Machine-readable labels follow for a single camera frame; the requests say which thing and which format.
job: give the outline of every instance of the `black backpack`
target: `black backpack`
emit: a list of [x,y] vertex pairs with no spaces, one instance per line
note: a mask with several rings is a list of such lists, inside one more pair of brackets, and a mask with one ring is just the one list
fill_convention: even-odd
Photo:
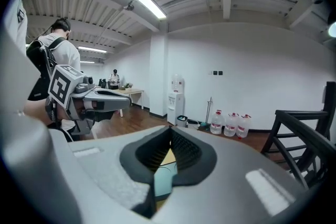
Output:
[[35,40],[27,48],[27,57],[41,73],[28,100],[38,101],[48,97],[51,75],[57,65],[52,51],[64,40],[66,40],[64,37],[59,37],[49,47],[44,46],[41,41]]

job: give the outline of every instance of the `dark hair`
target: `dark hair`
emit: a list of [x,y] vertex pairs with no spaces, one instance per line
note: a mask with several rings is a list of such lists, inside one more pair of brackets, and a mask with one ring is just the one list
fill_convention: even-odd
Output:
[[52,30],[62,29],[64,32],[70,31],[71,25],[70,22],[65,18],[57,19],[56,22],[51,26]]

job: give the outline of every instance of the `chair leg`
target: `chair leg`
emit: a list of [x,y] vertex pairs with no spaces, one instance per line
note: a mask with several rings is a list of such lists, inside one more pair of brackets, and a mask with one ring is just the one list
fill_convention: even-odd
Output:
[[266,143],[264,144],[263,149],[261,150],[262,154],[265,154],[269,151],[269,149],[271,148],[272,144],[273,144],[273,137],[276,136],[279,132],[281,126],[281,122],[278,120],[278,117],[275,118],[272,130],[268,136],[268,139],[266,141]]

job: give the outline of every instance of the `black chair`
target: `black chair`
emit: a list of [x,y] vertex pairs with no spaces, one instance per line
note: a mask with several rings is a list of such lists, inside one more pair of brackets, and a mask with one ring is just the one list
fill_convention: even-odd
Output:
[[[276,119],[274,121],[271,133],[266,141],[261,153],[272,159],[271,154],[280,153],[282,160],[275,161],[278,164],[287,163],[294,177],[301,181],[306,187],[313,186],[321,180],[327,169],[326,159],[320,157],[321,147],[327,147],[326,154],[332,152],[329,145],[330,126],[336,109],[336,83],[327,82],[325,89],[326,95],[324,100],[324,108],[322,111],[282,111],[275,112]],[[318,120],[316,129],[305,125],[301,120]],[[293,133],[278,134],[281,124],[285,125]],[[293,146],[286,148],[279,140],[280,138],[299,137],[305,145]],[[290,151],[305,149],[304,153],[298,157],[292,157]],[[321,168],[316,168],[316,156],[321,159]],[[307,171],[310,166],[313,170],[308,171],[307,177],[303,179],[302,172]]]
[[103,81],[101,82],[101,87],[102,88],[106,88],[106,79],[103,79]]

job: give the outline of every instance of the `trash can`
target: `trash can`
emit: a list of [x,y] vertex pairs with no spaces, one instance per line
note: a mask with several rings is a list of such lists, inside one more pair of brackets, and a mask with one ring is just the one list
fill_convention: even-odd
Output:
[[187,120],[188,120],[188,117],[186,116],[178,116],[177,117],[177,126],[178,127],[186,127],[187,126]]
[[198,121],[188,120],[188,128],[198,130],[199,126]]

